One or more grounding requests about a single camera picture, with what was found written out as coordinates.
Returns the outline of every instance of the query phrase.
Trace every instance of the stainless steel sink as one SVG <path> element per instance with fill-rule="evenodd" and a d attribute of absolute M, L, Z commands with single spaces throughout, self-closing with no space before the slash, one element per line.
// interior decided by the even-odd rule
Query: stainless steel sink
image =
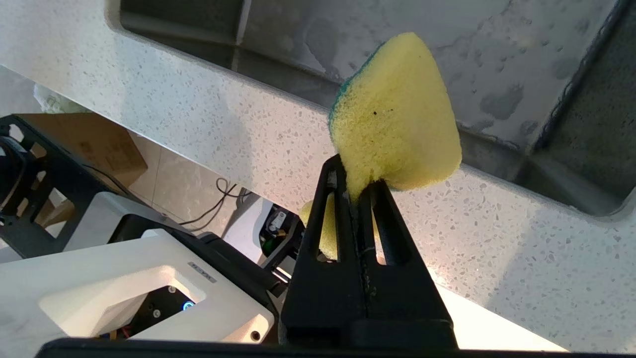
<path fill-rule="evenodd" d="M 608 121 L 580 120 L 585 114 L 577 106 L 604 111 L 604 97 L 581 96 L 604 68 L 596 63 L 616 60 L 607 59 L 608 48 L 628 26 L 629 16 L 619 15 L 630 8 L 620 0 L 121 0 L 121 24 L 327 108 L 378 45 L 413 31 L 445 80 L 466 164 L 606 215 L 636 184 L 636 169 L 598 175 L 607 161 L 586 159 L 598 153 L 586 141 L 611 143 L 625 128 L 598 132 L 595 123 Z M 623 110 L 614 121 L 630 115 Z M 636 145 L 623 142 L 616 150 L 629 162 Z"/>

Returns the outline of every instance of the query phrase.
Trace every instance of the cable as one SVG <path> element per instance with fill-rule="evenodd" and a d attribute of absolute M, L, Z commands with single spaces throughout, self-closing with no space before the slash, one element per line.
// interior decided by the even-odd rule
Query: cable
<path fill-rule="evenodd" d="M 94 166 L 90 166 L 88 164 L 82 164 L 83 166 L 85 166 L 86 168 L 90 168 L 98 173 L 100 173 L 101 175 L 104 175 L 106 178 L 110 179 L 111 182 L 113 182 L 113 184 L 117 185 L 117 187 L 123 191 L 124 193 L 126 193 L 126 195 L 129 196 L 134 196 L 133 193 L 130 192 L 130 190 L 128 190 L 128 188 L 126 188 L 125 186 L 123 186 L 122 183 L 120 183 L 119 180 L 117 180 L 116 178 L 114 178 L 112 175 L 105 173 L 97 168 L 95 168 Z"/>
<path fill-rule="evenodd" d="M 225 197 L 221 198 L 221 206 L 223 206 L 223 203 L 225 202 Z M 212 215 L 212 217 L 210 218 L 210 220 L 208 220 L 205 225 L 201 226 L 201 227 L 197 227 L 196 229 L 188 229 L 191 233 L 195 232 L 195 231 L 199 231 L 199 230 L 203 230 L 205 229 L 208 225 L 210 225 L 210 223 L 212 222 L 212 220 L 214 220 L 214 218 L 216 218 L 216 215 L 219 215 L 219 212 L 221 212 L 221 206 L 219 206 L 219 208 L 216 210 L 216 213 L 214 213 L 214 215 Z"/>
<path fill-rule="evenodd" d="M 216 207 L 219 206 L 224 201 L 224 199 L 225 199 L 225 196 L 221 197 L 221 199 L 219 199 L 219 201 L 217 201 L 216 204 L 212 208 L 210 208 L 205 213 L 201 214 L 201 216 L 199 216 L 198 218 L 190 220 L 190 221 L 180 222 L 179 225 L 192 224 L 193 222 L 197 222 L 197 221 L 203 219 L 207 214 L 212 212 L 212 210 L 216 209 Z"/>
<path fill-rule="evenodd" d="M 221 191 L 223 193 L 223 196 L 221 197 L 221 199 L 219 199 L 219 201 L 216 202 L 216 204 L 210 208 L 209 210 L 207 210 L 205 213 L 201 214 L 201 216 L 199 216 L 198 218 L 189 220 L 189 221 L 184 221 L 184 222 L 180 222 L 179 225 L 186 225 L 186 224 L 192 224 L 193 222 L 197 222 L 201 219 L 203 219 L 206 215 L 208 215 L 209 213 L 212 212 L 212 210 L 216 209 L 217 207 L 219 207 L 219 210 L 221 209 L 220 206 L 223 205 L 223 202 L 225 202 L 225 198 L 230 194 L 230 192 L 237 186 L 236 184 L 232 185 L 232 187 L 230 187 L 229 190 L 227 190 L 227 186 L 225 187 L 226 190 L 222 190 L 221 187 L 219 186 L 219 180 L 223 180 L 225 182 L 226 185 L 229 184 L 229 182 L 227 180 L 225 180 L 224 178 L 218 178 L 216 180 L 216 188 L 219 189 L 219 191 Z"/>
<path fill-rule="evenodd" d="M 221 186 L 219 185 L 220 181 L 225 182 L 225 190 L 221 189 Z M 247 196 L 252 194 L 252 192 L 249 192 L 245 188 L 242 188 L 238 195 L 230 194 L 232 192 L 232 190 L 234 190 L 234 188 L 237 185 L 236 184 L 232 185 L 229 188 L 229 190 L 228 190 L 229 186 L 230 186 L 230 183 L 228 182 L 227 179 L 225 179 L 225 178 L 217 178 L 216 179 L 216 188 L 217 188 L 218 191 L 223 193 L 223 196 L 221 196 L 221 199 L 219 199 L 219 201 L 217 201 L 216 204 L 212 208 L 208 209 L 205 213 L 201 214 L 201 216 L 199 216 L 198 218 L 195 218 L 195 219 L 189 220 L 189 221 L 180 222 L 179 225 L 186 225 L 186 224 L 192 224 L 194 222 L 197 222 L 197 221 L 203 219 L 209 213 L 211 213 L 214 209 L 216 209 L 216 212 L 212 215 L 210 220 L 208 220 L 205 223 L 205 225 L 203 225 L 201 227 L 194 228 L 194 229 L 188 229 L 191 233 L 193 233 L 195 231 L 203 230 L 208 225 L 210 225 L 210 223 L 214 220 L 214 218 L 216 218 L 217 215 L 219 215 L 219 212 L 221 212 L 221 207 L 223 207 L 223 204 L 225 203 L 225 199 L 226 198 L 235 197 L 235 198 L 237 198 L 237 200 L 243 200 L 243 198 L 245 198 L 245 197 L 247 197 Z"/>
<path fill-rule="evenodd" d="M 250 194 L 252 194 L 252 192 L 251 192 L 251 191 L 248 191 L 248 190 L 247 190 L 247 189 L 245 189 L 245 188 L 241 188 L 241 192 L 245 189 L 245 191 L 247 191 L 247 194 L 241 194 L 241 193 L 239 193 L 238 195 L 230 194 L 230 192 L 232 191 L 232 189 L 230 189 L 228 192 L 225 192 L 225 190 L 221 189 L 221 187 L 219 186 L 219 180 L 222 180 L 222 181 L 224 181 L 224 182 L 225 182 L 225 189 L 227 189 L 227 188 L 228 188 L 228 184 L 229 184 L 229 183 L 228 183 L 228 180 L 227 180 L 227 179 L 225 179 L 225 178 L 218 178 L 218 179 L 216 180 L 216 188 L 217 188 L 217 190 L 218 190 L 218 191 L 220 191 L 220 192 L 222 192 L 225 196 L 229 196 L 229 197 L 246 197 L 246 196 L 249 196 Z"/>

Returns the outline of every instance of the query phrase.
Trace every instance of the yellow sponge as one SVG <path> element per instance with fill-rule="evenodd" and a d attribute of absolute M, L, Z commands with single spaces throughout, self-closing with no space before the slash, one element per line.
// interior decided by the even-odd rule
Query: yellow sponge
<path fill-rule="evenodd" d="M 312 211 L 313 203 L 314 201 L 311 200 L 303 205 L 303 208 L 300 210 L 300 214 L 298 215 L 305 225 L 309 222 L 309 213 Z M 327 205 L 324 209 L 324 219 L 322 220 L 322 232 L 318 248 L 328 259 L 338 259 L 338 244 L 336 243 L 336 210 L 333 193 L 329 194 L 327 197 Z"/>
<path fill-rule="evenodd" d="M 380 179 L 399 190 L 440 182 L 462 159 L 446 87 L 431 52 L 412 32 L 384 43 L 343 84 L 329 131 L 354 202 Z"/>

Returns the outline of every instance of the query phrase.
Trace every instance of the floor tile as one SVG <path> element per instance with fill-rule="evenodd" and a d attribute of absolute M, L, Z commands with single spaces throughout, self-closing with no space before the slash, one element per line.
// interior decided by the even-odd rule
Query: floor tile
<path fill-rule="evenodd" d="M 142 136 L 138 136 L 134 132 L 130 132 L 130 137 L 137 145 L 137 149 L 144 157 L 144 161 L 148 165 L 148 170 L 137 179 L 129 189 L 140 194 L 140 196 L 152 201 L 155 193 L 155 184 L 157 177 L 157 169 L 159 167 L 159 159 L 162 147 L 151 140 L 147 140 Z"/>
<path fill-rule="evenodd" d="M 216 188 L 218 178 L 220 176 L 213 171 L 205 169 L 170 150 L 162 149 L 153 204 L 165 208 L 184 220 L 192 220 L 212 208 L 223 196 Z M 233 194 L 238 192 L 239 188 L 233 190 Z M 235 209 L 235 198 L 226 198 L 219 214 L 203 231 L 210 231 L 221 236 Z M 215 211 L 210 212 L 198 222 L 186 225 L 186 227 L 194 229 L 205 225 Z"/>

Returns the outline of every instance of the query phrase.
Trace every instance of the countertop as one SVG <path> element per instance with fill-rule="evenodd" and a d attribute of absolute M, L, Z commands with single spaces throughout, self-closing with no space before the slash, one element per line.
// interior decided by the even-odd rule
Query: countertop
<path fill-rule="evenodd" d="M 0 64 L 290 210 L 313 196 L 324 109 L 125 32 L 117 1 L 0 8 Z M 593 218 L 466 166 L 394 196 L 440 284 L 566 349 L 636 351 L 633 196 Z"/>

